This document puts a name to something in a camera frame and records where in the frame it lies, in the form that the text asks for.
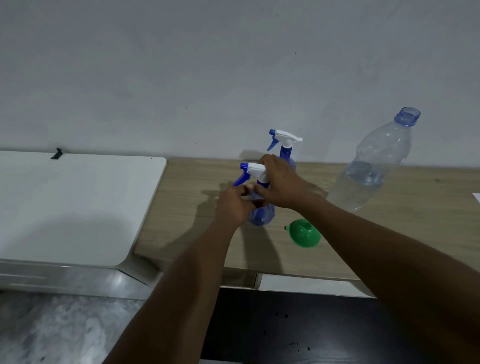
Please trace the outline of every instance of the gray marble surface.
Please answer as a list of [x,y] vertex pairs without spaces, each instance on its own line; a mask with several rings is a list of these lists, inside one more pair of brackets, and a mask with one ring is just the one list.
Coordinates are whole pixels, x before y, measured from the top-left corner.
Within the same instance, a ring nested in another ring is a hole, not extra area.
[[0,292],[0,363],[100,364],[143,302]]

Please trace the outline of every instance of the plastic bottle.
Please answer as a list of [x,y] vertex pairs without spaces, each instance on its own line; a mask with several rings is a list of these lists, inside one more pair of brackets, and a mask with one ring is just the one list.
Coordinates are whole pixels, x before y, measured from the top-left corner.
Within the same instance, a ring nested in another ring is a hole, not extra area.
[[[239,186],[250,179],[250,176],[253,175],[257,177],[257,183],[262,185],[265,188],[270,186],[270,182],[267,178],[267,172],[263,164],[258,163],[241,163],[240,168],[243,169],[243,174],[233,183],[234,186]],[[249,200],[263,200],[259,194],[256,194],[254,191],[250,191],[248,196]],[[263,226],[268,224],[275,216],[275,206],[268,204],[267,206],[257,208],[253,210],[248,216],[248,221],[253,225]]]
[[280,155],[278,157],[286,160],[293,170],[296,170],[297,164],[290,157],[290,154],[292,154],[292,143],[301,142],[303,139],[284,132],[283,130],[270,129],[269,134],[272,135],[272,143],[267,148],[267,151],[270,151],[278,142],[281,142],[282,147],[280,148]]
[[400,166],[410,153],[412,126],[420,111],[406,107],[394,120],[368,134],[329,191],[327,201],[355,212],[375,195],[390,171]]

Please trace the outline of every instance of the person's right hand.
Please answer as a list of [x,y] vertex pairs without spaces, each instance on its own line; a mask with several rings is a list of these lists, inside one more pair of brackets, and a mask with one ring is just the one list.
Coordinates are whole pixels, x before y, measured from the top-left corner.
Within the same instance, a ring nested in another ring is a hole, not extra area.
[[266,167],[270,188],[266,189],[258,183],[249,185],[249,188],[253,188],[267,202],[296,209],[298,203],[310,193],[306,181],[295,173],[286,160],[265,154],[259,163]]

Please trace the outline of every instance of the spray bottle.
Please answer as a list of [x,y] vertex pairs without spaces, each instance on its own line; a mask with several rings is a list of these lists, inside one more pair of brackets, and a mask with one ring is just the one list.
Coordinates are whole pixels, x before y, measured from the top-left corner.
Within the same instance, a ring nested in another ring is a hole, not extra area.
[[292,158],[290,158],[290,154],[292,154],[292,143],[301,142],[303,138],[298,138],[297,136],[284,132],[283,130],[275,129],[270,129],[269,134],[272,136],[273,140],[267,151],[270,151],[270,149],[276,146],[278,142],[281,142],[282,147],[280,148],[280,155],[278,157],[286,160],[293,170],[297,169],[297,164]]
[[[250,179],[250,176],[253,175],[257,177],[257,183],[261,186],[268,188],[270,182],[268,181],[267,171],[263,164],[258,163],[241,163],[240,168],[243,169],[243,174],[233,183],[234,186],[239,186]],[[250,191],[248,199],[253,200],[263,200],[259,194],[256,194],[253,191]],[[275,206],[268,204],[267,206],[253,210],[248,216],[248,221],[253,225],[263,226],[268,224],[275,216]]]

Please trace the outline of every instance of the black clip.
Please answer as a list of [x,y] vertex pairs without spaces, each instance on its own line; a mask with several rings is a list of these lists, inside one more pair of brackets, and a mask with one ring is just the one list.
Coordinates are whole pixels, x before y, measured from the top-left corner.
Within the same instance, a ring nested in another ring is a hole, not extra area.
[[59,159],[61,157],[61,155],[63,154],[63,152],[61,151],[60,148],[57,148],[57,152],[55,153],[55,155],[50,158],[50,159]]

